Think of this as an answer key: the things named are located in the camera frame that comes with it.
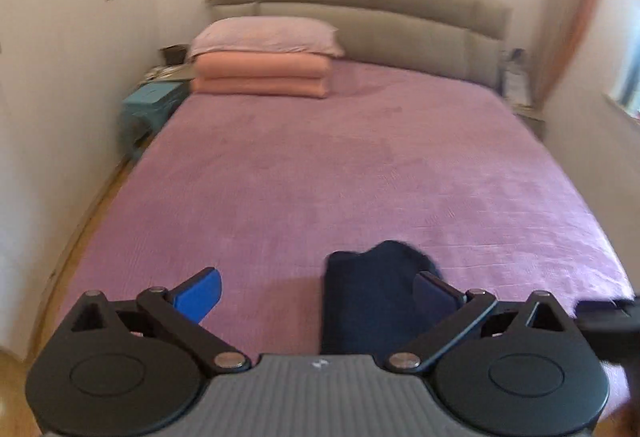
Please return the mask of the beige padded headboard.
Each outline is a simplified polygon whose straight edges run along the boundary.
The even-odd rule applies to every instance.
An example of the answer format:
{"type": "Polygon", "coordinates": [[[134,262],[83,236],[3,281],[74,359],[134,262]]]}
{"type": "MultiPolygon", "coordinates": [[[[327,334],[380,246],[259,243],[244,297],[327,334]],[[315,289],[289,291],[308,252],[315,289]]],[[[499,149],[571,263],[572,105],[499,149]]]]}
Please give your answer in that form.
{"type": "Polygon", "coordinates": [[[209,0],[213,20],[329,23],[349,60],[497,88],[510,8],[495,0],[209,0]]]}

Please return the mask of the dark box on left nightstand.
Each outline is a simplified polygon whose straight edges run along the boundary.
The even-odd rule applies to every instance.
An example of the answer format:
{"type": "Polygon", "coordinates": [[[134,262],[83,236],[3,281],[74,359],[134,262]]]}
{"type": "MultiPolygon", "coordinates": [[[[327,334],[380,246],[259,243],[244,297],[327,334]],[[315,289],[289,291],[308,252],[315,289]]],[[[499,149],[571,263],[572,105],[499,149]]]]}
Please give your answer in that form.
{"type": "Polygon", "coordinates": [[[160,58],[166,67],[181,66],[189,53],[188,44],[175,44],[160,49],[160,58]]]}

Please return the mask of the right bedside table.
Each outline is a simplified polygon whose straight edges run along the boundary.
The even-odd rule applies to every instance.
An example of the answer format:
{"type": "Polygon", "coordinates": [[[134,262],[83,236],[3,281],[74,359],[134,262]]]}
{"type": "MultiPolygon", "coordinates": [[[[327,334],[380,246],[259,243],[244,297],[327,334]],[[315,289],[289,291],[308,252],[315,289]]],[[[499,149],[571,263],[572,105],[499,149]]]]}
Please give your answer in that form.
{"type": "Polygon", "coordinates": [[[541,142],[546,134],[546,122],[542,113],[534,108],[512,105],[512,112],[529,128],[541,142]]]}

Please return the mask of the window with sill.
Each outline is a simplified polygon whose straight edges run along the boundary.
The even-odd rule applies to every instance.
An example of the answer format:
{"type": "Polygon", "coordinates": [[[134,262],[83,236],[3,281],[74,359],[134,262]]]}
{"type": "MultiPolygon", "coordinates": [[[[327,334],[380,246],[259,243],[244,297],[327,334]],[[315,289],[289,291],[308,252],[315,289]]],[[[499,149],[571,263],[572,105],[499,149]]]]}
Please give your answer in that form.
{"type": "Polygon", "coordinates": [[[631,37],[627,56],[608,102],[634,124],[639,124],[639,28],[631,37]]]}

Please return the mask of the pink bedspread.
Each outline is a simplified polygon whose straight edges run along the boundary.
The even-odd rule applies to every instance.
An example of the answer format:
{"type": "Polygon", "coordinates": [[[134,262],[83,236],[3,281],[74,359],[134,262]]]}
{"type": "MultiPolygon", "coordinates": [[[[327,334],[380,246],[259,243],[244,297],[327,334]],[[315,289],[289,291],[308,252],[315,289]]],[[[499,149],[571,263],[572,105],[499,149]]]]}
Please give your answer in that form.
{"type": "Polygon", "coordinates": [[[485,87],[335,64],[324,99],[194,94],[145,150],[66,289],[128,299],[207,266],[204,324],[250,356],[315,353],[326,257],[404,241],[462,290],[628,297],[608,238],[485,87]]]}

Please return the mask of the navy hoodie with white stripes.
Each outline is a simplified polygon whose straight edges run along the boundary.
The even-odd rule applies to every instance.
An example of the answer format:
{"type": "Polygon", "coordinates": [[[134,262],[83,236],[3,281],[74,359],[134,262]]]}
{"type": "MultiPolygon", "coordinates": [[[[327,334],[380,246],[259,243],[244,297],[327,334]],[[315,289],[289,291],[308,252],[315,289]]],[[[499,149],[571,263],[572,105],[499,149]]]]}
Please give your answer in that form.
{"type": "Polygon", "coordinates": [[[334,252],[326,259],[320,353],[384,360],[431,330],[416,310],[414,277],[442,275],[412,246],[384,241],[366,252],[334,252]]]}

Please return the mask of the light pink pillow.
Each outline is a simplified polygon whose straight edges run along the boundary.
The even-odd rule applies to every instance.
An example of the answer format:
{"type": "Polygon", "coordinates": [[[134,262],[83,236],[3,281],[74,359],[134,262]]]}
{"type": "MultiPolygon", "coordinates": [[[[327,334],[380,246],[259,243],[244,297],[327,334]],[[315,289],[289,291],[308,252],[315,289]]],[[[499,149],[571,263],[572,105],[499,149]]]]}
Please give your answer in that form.
{"type": "Polygon", "coordinates": [[[317,19],[282,16],[233,17],[218,20],[191,42],[190,60],[208,53],[242,52],[345,56],[337,28],[317,19]]]}

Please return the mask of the white items on bedside table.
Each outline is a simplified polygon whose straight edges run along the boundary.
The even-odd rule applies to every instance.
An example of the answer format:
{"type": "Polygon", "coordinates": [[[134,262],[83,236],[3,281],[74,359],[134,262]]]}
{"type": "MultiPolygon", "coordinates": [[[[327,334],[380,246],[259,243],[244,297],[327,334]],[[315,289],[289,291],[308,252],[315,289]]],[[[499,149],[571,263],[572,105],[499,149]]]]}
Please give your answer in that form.
{"type": "Polygon", "coordinates": [[[533,105],[529,86],[528,56],[524,48],[514,48],[502,64],[501,93],[511,106],[530,108],[533,105]]]}

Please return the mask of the teal bedside stool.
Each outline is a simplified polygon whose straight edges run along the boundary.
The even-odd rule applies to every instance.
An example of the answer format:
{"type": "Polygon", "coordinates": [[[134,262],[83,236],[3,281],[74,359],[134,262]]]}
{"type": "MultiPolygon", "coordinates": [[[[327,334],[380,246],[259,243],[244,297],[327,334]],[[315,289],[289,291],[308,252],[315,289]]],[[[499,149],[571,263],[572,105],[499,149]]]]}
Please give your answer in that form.
{"type": "Polygon", "coordinates": [[[131,161],[141,159],[142,139],[157,135],[188,96],[188,81],[154,80],[122,101],[120,140],[131,161]]]}

